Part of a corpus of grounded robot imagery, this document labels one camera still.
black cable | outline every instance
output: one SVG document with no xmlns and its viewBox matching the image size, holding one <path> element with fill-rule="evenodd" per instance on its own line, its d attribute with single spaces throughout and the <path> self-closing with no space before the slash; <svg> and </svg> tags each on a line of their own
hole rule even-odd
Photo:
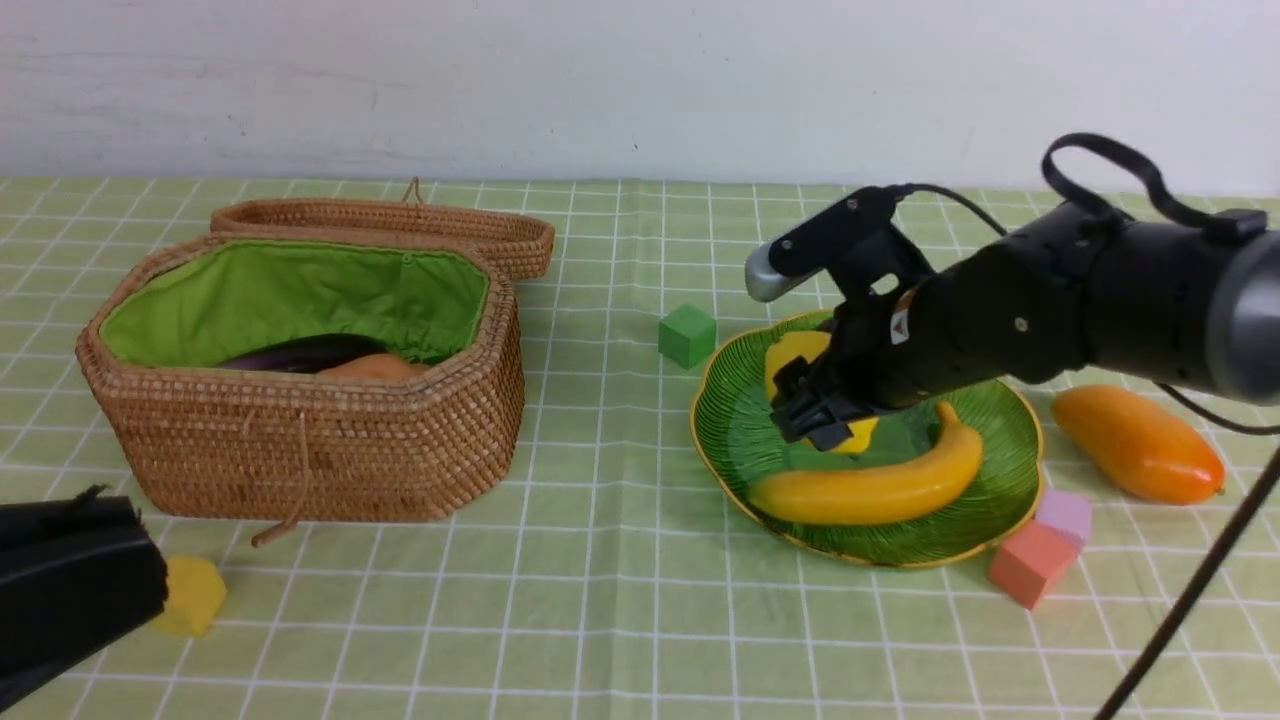
<svg viewBox="0 0 1280 720">
<path fill-rule="evenodd" d="M 905 188 L 909 192 L 918 192 L 918 191 L 923 190 L 925 192 L 933 192 L 936 195 L 941 195 L 941 196 L 947 197 L 950 200 L 955 200 L 956 202 L 964 205 L 965 209 L 968 209 L 970 213 L 973 213 L 974 215 L 978 215 L 978 218 L 982 222 L 987 223 L 987 227 L 989 227 L 991 229 L 996 231 L 996 234 L 998 234 L 1000 237 L 1005 237 L 1006 234 L 1009 234 L 1009 231 L 1005 229 L 1005 225 L 1001 225 L 1000 223 L 997 223 L 996 218 L 992 218 L 989 214 L 987 214 L 986 210 L 983 210 L 982 208 L 979 208 L 977 202 L 974 202 L 973 200 L 969 200 L 968 197 L 965 197 L 964 195 L 960 195 L 959 192 L 956 192 L 954 190 L 950 190 L 950 188 L 946 188 L 946 187 L 941 187 L 941 186 L 937 186 L 937 184 L 924 183 L 924 182 L 908 183 L 905 186 Z"/>
<path fill-rule="evenodd" d="M 1210 548 L 1204 560 L 1201 562 L 1199 568 L 1196 569 L 1196 574 L 1192 575 L 1190 582 L 1187 583 L 1187 589 L 1174 603 L 1174 607 L 1169 611 L 1165 621 L 1160 624 L 1156 633 L 1147 642 L 1147 647 L 1143 648 L 1142 655 L 1138 660 L 1129 667 L 1129 673 L 1120 680 L 1116 689 L 1107 698 L 1098 714 L 1094 715 L 1094 720 L 1111 720 L 1115 717 L 1120 707 L 1124 706 L 1133 691 L 1138 688 L 1138 683 L 1147 675 L 1147 671 L 1156 664 L 1160 659 L 1160 653 L 1165 651 L 1169 646 L 1169 641 L 1174 638 L 1174 633 L 1181 626 L 1183 620 L 1190 614 L 1192 607 L 1199 601 L 1201 594 L 1208 583 L 1213 579 L 1213 575 L 1222 566 L 1226 556 L 1230 555 L 1231 548 L 1235 547 L 1235 542 L 1240 539 L 1244 530 L 1248 528 L 1249 521 L 1257 515 L 1258 510 L 1266 503 L 1267 496 L 1276 486 L 1276 479 L 1280 478 L 1280 450 L 1271 456 L 1262 474 L 1258 475 L 1258 482 L 1245 496 L 1244 502 L 1240 503 L 1239 510 L 1231 516 L 1231 521 L 1226 524 L 1222 529 L 1222 534 L 1219 536 L 1217 542 Z"/>
<path fill-rule="evenodd" d="M 1211 411 L 1206 410 L 1203 406 L 1198 405 L 1194 400 L 1187 397 L 1185 395 L 1178 392 L 1176 389 L 1174 389 L 1174 388 L 1171 388 L 1171 387 L 1169 387 L 1169 386 L 1166 386 L 1164 383 L 1156 383 L 1156 387 L 1158 387 L 1160 389 L 1165 391 L 1169 395 L 1169 397 L 1172 397 L 1174 400 L 1176 400 L 1178 402 L 1180 402 L 1183 405 L 1183 407 L 1187 407 L 1188 410 L 1190 410 L 1192 413 L 1196 413 L 1201 418 L 1204 418 L 1210 423 L 1213 423 L 1213 424 L 1217 424 L 1217 425 L 1222 425 L 1224 428 L 1226 428 L 1229 430 L 1235 430 L 1235 432 L 1238 432 L 1240 434 L 1245 434 L 1245 436 L 1274 436 L 1274 434 L 1280 434 L 1280 425 L 1242 425 L 1242 424 L 1235 423 L 1233 420 L 1228 420 L 1226 418 L 1224 418 L 1224 416 L 1221 416 L 1221 415 L 1219 415 L 1216 413 L 1211 413 Z"/>
</svg>

orange mango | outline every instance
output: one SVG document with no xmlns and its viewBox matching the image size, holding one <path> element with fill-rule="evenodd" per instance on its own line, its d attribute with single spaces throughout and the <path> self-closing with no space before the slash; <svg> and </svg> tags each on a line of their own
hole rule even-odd
<svg viewBox="0 0 1280 720">
<path fill-rule="evenodd" d="M 378 352 L 357 357 L 351 363 L 344 363 L 328 370 L 320 370 L 316 374 L 328 378 L 372 378 L 397 382 L 420 375 L 429 369 L 429 365 L 408 363 L 398 355 Z"/>
<path fill-rule="evenodd" d="M 1120 489 L 1148 502 L 1198 505 L 1221 495 L 1226 468 L 1213 446 L 1156 401 L 1120 386 L 1064 391 L 1059 428 Z"/>
</svg>

yellow block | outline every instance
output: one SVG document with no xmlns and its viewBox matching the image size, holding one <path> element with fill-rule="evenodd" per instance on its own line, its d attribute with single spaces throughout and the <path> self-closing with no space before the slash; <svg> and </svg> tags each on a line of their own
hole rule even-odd
<svg viewBox="0 0 1280 720">
<path fill-rule="evenodd" d="M 164 633 L 202 638 L 227 600 L 227 583 L 218 568 L 201 557 L 174 556 L 165 561 L 169 598 L 155 625 Z"/>
<path fill-rule="evenodd" d="M 778 386 L 773 382 L 773 377 L 778 370 L 796 357 L 804 357 L 809 363 L 813 363 L 818 359 L 818 355 L 822 355 L 827 350 L 828 345 L 831 345 L 831 333 L 822 331 L 794 331 L 783 334 L 777 342 L 771 345 L 764 351 L 764 388 L 768 392 L 769 400 L 772 401 L 773 396 L 778 393 Z M 841 455 L 860 455 L 865 452 L 872 445 L 872 432 L 876 430 L 878 421 L 879 418 L 868 418 L 849 423 L 849 432 L 852 433 L 852 437 L 829 452 Z M 813 447 L 813 443 L 808 439 L 804 443 Z"/>
</svg>

green plate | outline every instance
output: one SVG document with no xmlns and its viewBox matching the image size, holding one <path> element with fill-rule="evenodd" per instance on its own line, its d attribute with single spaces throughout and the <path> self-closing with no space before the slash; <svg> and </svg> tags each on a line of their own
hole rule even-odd
<svg viewBox="0 0 1280 720">
<path fill-rule="evenodd" d="M 1009 384 L 992 380 L 884 416 L 859 456 L 783 442 L 769 420 L 764 352 L 782 334 L 814 329 L 829 313 L 812 313 L 735 337 L 716 351 L 694 398 L 694 445 L 728 497 L 753 520 L 800 547 L 860 565 L 927 568 L 992 547 L 1036 512 L 1044 488 L 1043 434 L 1036 413 Z M 753 483 L 787 469 L 893 465 L 916 457 L 937 437 L 934 404 L 946 400 L 983 439 L 978 477 L 951 505 L 887 525 L 803 525 L 751 507 Z"/>
</svg>

purple cube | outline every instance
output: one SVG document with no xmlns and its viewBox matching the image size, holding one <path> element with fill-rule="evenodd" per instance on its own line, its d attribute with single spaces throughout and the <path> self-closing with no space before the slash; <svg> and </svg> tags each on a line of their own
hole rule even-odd
<svg viewBox="0 0 1280 720">
<path fill-rule="evenodd" d="M 1078 495 L 1046 488 L 1036 520 L 1057 530 L 1076 551 L 1083 551 L 1093 532 L 1093 506 Z"/>
</svg>

